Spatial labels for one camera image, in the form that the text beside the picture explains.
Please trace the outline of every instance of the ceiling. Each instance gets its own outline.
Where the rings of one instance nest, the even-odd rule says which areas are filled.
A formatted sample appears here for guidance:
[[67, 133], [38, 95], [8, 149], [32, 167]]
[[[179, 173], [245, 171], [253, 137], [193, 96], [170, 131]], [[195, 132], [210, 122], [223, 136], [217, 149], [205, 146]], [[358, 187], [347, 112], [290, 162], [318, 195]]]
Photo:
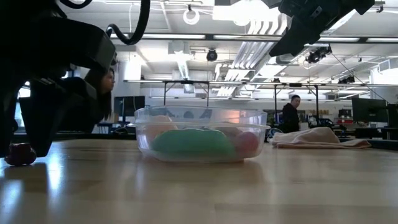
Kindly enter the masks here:
[[[108, 24], [115, 23], [123, 32], [134, 32], [139, 17], [139, 5], [131, 1], [118, 1], [118, 4], [111, 4], [102, 0], [94, 0], [89, 6], [80, 10], [73, 10], [61, 6], [70, 19], [87, 22], [106, 29]], [[184, 33], [184, 34], [247, 34], [250, 25], [237, 26], [233, 21], [216, 21], [210, 15], [215, 4], [214, 0], [202, 1], [201, 6], [198, 1], [179, 0], [180, 5], [169, 5], [168, 2], [154, 2], [150, 12], [149, 22], [146, 32], [150, 33]], [[192, 3], [193, 9], [203, 10], [200, 13], [200, 20], [195, 25], [188, 25], [183, 20], [183, 13], [187, 9], [188, 2]], [[342, 36], [397, 36], [398, 26], [394, 21], [398, 19], [398, 14], [387, 11], [398, 12], [398, 0], [385, 0], [385, 12], [376, 13], [377, 7], [372, 8], [365, 15], [354, 16], [332, 35]], [[145, 78], [156, 77], [157, 74], [170, 74], [173, 70], [178, 70], [175, 61], [167, 60], [168, 46], [170, 40], [142, 40], [136, 47], [136, 51], [145, 61], [142, 66], [142, 73]], [[242, 42], [228, 41], [186, 41], [191, 53], [194, 54], [192, 60], [187, 62], [190, 70], [215, 71], [217, 63], [232, 62], [241, 48]], [[381, 62], [389, 57], [398, 56], [398, 44], [332, 44], [331, 48], [334, 55], [347, 68], [356, 68], [355, 72], [362, 81], [368, 80], [370, 67], [375, 66], [375, 62]], [[218, 60], [207, 62], [206, 55], [209, 49], [216, 49]], [[119, 52], [119, 58], [130, 57], [130, 52]], [[327, 82], [331, 77], [341, 74], [346, 70], [334, 56], [329, 55], [319, 64], [312, 65], [308, 69], [308, 64], [303, 63], [302, 59], [292, 62], [284, 70], [284, 76], [280, 77], [282, 82]]]

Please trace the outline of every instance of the clear plastic bowl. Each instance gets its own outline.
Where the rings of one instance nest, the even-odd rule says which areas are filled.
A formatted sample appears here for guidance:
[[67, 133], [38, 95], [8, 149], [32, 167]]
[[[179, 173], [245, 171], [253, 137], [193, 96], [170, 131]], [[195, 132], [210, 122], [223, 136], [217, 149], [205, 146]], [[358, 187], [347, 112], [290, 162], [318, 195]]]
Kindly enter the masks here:
[[168, 162], [236, 162], [258, 156], [267, 113], [198, 106], [153, 106], [135, 113], [140, 151]]

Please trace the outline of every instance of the wooden table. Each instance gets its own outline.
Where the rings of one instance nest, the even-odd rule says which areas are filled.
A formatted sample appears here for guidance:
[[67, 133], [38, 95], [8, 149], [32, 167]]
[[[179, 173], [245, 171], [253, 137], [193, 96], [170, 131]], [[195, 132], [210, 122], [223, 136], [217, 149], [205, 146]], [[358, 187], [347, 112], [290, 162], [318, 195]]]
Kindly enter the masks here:
[[30, 167], [0, 162], [0, 223], [398, 223], [398, 154], [266, 146], [178, 165], [134, 141], [58, 142]]

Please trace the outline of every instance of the computer monitor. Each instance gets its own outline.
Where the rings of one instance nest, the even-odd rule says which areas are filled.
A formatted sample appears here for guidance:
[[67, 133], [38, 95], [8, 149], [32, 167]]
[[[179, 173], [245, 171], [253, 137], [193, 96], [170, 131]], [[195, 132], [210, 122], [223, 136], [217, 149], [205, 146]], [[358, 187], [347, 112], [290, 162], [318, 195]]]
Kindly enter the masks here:
[[353, 98], [354, 121], [361, 122], [388, 122], [385, 100]]

